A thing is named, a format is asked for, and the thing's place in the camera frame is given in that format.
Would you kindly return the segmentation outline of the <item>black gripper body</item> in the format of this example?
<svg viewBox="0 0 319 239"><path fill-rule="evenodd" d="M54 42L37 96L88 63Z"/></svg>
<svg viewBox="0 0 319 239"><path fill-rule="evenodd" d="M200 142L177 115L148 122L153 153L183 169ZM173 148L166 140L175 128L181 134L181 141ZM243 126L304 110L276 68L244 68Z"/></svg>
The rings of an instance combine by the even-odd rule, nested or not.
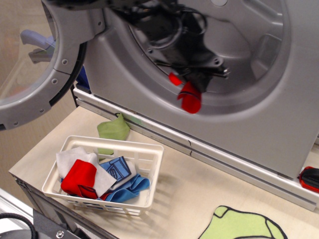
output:
<svg viewBox="0 0 319 239"><path fill-rule="evenodd" d="M229 74L224 60L204 45L202 37L165 37L150 40L149 46L162 56L153 57L156 65L170 67L181 75L201 73L226 78Z"/></svg>

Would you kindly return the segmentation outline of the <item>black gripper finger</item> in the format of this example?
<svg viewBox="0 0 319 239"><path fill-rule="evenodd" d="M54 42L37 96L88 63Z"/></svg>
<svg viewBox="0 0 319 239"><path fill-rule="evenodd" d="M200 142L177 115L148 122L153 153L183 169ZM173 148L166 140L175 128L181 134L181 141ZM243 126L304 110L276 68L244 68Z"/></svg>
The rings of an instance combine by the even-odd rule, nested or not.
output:
<svg viewBox="0 0 319 239"><path fill-rule="evenodd" d="M195 72L190 73L187 75L187 80L191 82L191 84L200 92L205 93L207 92L207 87L212 80L212 76L201 73L201 72Z"/></svg>

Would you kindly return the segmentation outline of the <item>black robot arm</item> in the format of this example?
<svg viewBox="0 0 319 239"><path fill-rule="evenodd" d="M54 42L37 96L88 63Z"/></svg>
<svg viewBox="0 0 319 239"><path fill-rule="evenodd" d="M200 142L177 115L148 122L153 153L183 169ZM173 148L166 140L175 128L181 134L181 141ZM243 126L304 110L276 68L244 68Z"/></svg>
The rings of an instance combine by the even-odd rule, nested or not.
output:
<svg viewBox="0 0 319 239"><path fill-rule="evenodd" d="M175 85L191 85L204 93L214 77L229 75L223 59L204 44L206 16L176 0L51 0L50 4L69 10L110 9L164 56L154 63L171 68L168 78Z"/></svg>

